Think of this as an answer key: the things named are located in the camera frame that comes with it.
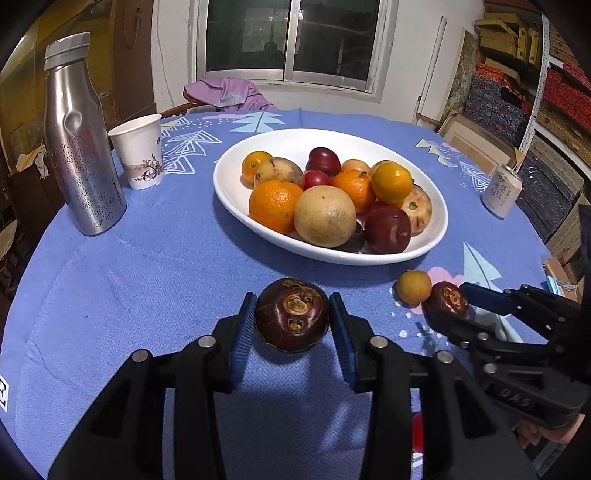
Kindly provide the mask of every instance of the fruit bowl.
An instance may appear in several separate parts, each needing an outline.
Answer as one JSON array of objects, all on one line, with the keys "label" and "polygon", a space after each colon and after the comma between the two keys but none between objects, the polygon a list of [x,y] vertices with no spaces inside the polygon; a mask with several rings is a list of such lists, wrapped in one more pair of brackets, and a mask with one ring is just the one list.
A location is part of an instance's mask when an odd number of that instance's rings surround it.
[{"label": "fruit bowl", "polygon": [[[308,153],[318,146],[330,148],[341,161],[359,158],[372,166],[380,160],[394,160],[407,168],[417,185],[431,197],[433,217],[425,231],[411,238],[410,244],[402,253],[357,254],[316,247],[298,239],[296,233],[291,236],[282,235],[252,220],[248,216],[248,200],[252,187],[248,187],[241,178],[244,158],[250,152],[264,150],[274,157],[289,158],[304,170],[308,162]],[[230,147],[217,161],[213,172],[213,185],[224,207],[249,229],[290,252],[329,263],[367,266],[405,262],[429,252],[441,241],[447,230],[448,214],[445,200],[439,189],[420,168],[377,143],[339,132],[294,128],[267,132],[242,140]]]}]

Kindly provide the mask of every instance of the white paper cup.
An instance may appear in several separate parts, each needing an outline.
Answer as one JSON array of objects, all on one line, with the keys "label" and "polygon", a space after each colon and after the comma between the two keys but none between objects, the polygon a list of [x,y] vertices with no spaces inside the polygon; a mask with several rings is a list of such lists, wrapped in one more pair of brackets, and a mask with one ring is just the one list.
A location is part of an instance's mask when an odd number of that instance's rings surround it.
[{"label": "white paper cup", "polygon": [[115,127],[108,134],[134,190],[147,189],[164,178],[161,118],[160,114],[142,116]]}]

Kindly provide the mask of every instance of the window frame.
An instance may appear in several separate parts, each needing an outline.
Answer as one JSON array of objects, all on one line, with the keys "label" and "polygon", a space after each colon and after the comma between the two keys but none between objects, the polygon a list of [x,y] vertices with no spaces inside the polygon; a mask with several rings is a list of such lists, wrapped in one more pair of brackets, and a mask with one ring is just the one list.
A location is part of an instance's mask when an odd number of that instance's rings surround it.
[{"label": "window frame", "polygon": [[255,83],[269,83],[286,86],[307,86],[332,91],[346,92],[380,101],[384,91],[386,74],[392,51],[392,41],[398,15],[398,0],[380,0],[374,36],[374,47],[369,63],[367,81],[316,72],[294,70],[297,31],[300,22],[301,0],[291,0],[290,22],[287,28],[285,46],[285,67],[283,69],[232,69],[206,72],[207,12],[210,0],[201,0],[197,9],[197,79],[238,77]]}]

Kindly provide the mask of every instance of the human hand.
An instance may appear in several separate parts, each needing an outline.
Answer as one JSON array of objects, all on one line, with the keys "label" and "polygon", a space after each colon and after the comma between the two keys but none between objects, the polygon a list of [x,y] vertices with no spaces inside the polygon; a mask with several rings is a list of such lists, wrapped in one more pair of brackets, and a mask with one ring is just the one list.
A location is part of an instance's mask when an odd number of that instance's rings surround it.
[{"label": "human hand", "polygon": [[519,443],[522,448],[527,448],[530,443],[538,445],[542,437],[555,443],[569,443],[577,433],[584,418],[585,415],[579,414],[569,424],[557,430],[549,430],[528,420],[521,420]]}]

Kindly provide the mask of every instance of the table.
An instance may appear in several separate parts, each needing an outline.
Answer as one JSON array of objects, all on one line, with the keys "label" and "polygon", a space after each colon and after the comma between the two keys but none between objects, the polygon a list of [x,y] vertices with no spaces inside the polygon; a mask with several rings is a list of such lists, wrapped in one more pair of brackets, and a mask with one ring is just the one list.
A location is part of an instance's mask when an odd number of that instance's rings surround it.
[{"label": "table", "polygon": [[[498,289],[539,286],[545,279],[542,261],[550,255],[525,215],[514,207],[505,220],[493,217],[479,200],[488,178],[426,129],[302,110],[205,113],[163,122],[165,180],[143,191],[124,183],[127,212],[98,237],[83,236],[62,208],[12,305],[0,355],[9,397],[0,416],[43,476],[132,351],[178,351],[210,333],[219,318],[235,314],[247,291],[260,293],[278,278],[309,280],[327,294],[339,291],[349,312],[367,318],[376,333],[423,355],[452,347],[426,328],[420,309],[409,311],[393,298],[392,283],[404,270]],[[366,268],[299,257],[261,239],[218,201],[212,174],[231,145],[283,128],[357,135],[416,163],[446,199],[446,236],[422,258]],[[519,322],[482,318],[496,323],[499,336],[540,340]],[[332,336],[297,356],[255,340],[239,390],[216,397],[228,478],[356,479],[370,396],[348,390]],[[413,406],[419,409],[416,395]],[[167,479],[173,478],[170,425],[167,408]],[[414,466],[421,463],[417,455]],[[420,468],[413,472],[418,478]]]}]

